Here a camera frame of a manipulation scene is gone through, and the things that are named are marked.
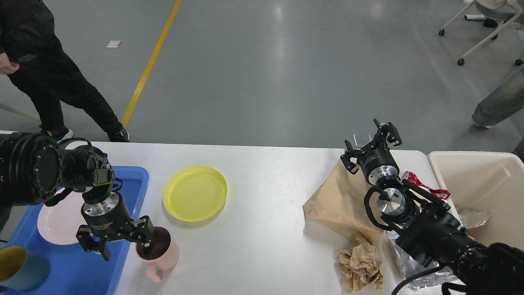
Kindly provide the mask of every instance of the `mug handle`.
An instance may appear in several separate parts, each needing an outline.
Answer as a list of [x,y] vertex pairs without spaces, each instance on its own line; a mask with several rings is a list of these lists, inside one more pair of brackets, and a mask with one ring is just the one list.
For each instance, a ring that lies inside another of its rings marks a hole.
[[162,282],[163,270],[157,269],[156,263],[148,262],[147,276],[150,277],[153,282]]

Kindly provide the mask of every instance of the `silver metal joint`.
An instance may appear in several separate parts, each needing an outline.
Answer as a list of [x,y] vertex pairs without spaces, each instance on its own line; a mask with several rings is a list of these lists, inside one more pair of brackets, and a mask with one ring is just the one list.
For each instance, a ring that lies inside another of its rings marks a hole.
[[82,210],[90,216],[100,216],[109,213],[118,205],[118,195],[111,192],[107,199],[98,204],[84,204]]
[[402,193],[396,188],[387,188],[384,190],[389,196],[391,201],[385,201],[379,199],[377,206],[382,213],[389,216],[397,216],[404,212],[406,209],[406,199]]
[[380,166],[375,168],[368,176],[368,181],[372,185],[377,184],[377,181],[385,176],[398,176],[398,171],[394,166]]

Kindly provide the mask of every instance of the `blue tray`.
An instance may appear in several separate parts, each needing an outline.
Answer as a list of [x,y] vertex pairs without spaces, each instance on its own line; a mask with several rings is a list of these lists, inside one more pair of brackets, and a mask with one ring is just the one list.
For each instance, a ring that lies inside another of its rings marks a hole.
[[[146,195],[149,174],[142,167],[113,166],[115,176],[124,186],[119,191],[132,219],[138,219]],[[29,207],[7,245],[22,245],[51,264],[47,280],[31,291],[9,289],[2,295],[14,294],[63,294],[63,295],[112,295],[122,274],[130,242],[113,241],[107,245],[111,258],[105,261],[94,252],[84,252],[77,243],[59,246],[44,240],[37,228],[37,219],[43,204]]]

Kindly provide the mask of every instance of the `gray floor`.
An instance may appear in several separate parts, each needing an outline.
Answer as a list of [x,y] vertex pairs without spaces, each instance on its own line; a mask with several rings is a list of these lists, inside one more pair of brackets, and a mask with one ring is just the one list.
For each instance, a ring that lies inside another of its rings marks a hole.
[[[64,49],[120,118],[175,0],[46,0]],[[524,111],[474,128],[477,105],[518,68],[524,31],[459,19],[460,0],[182,0],[127,129],[132,141],[342,148],[353,133],[393,122],[405,150],[512,151]],[[109,40],[122,40],[107,49]],[[0,102],[35,112],[0,77]],[[106,141],[64,106],[78,136]],[[0,110],[0,129],[38,122]]]

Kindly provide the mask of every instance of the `white bin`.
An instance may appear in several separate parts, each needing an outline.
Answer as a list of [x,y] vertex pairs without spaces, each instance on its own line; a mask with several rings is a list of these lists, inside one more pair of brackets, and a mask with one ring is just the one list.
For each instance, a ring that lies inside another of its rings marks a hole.
[[524,164],[495,152],[432,152],[429,163],[456,207],[491,210],[486,225],[468,230],[489,246],[501,242],[524,249]]

